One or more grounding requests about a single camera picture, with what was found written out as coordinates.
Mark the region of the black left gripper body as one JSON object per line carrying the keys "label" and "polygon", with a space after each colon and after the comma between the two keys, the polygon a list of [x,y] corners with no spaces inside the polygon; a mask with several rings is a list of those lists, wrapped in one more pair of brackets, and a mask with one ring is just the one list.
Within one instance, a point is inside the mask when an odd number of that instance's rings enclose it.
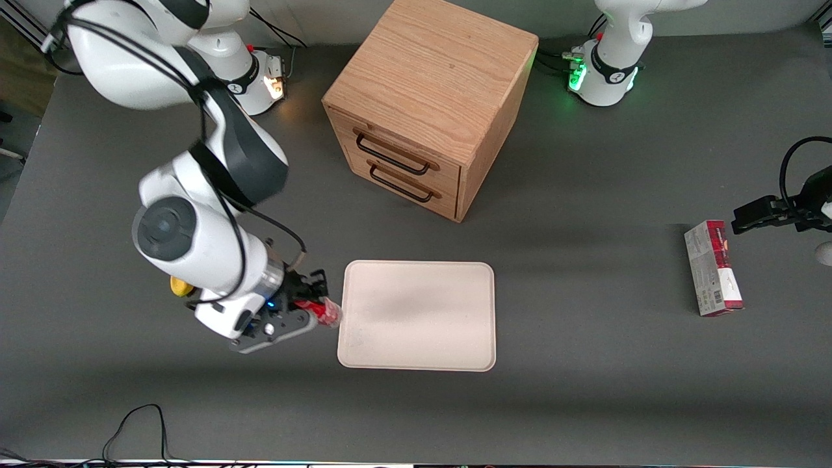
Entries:
{"label": "black left gripper body", "polygon": [[794,196],[794,208],[801,219],[794,223],[797,232],[830,232],[831,166],[811,175],[800,193]]}

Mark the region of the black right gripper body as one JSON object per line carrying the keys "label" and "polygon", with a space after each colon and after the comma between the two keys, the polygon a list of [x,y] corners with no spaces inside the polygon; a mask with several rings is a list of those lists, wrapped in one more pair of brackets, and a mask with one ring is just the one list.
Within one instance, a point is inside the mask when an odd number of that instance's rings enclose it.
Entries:
{"label": "black right gripper body", "polygon": [[274,330],[301,330],[310,324],[309,313],[299,305],[298,300],[314,298],[313,282],[308,276],[288,272],[283,283],[258,311],[255,325],[264,330],[271,325]]}

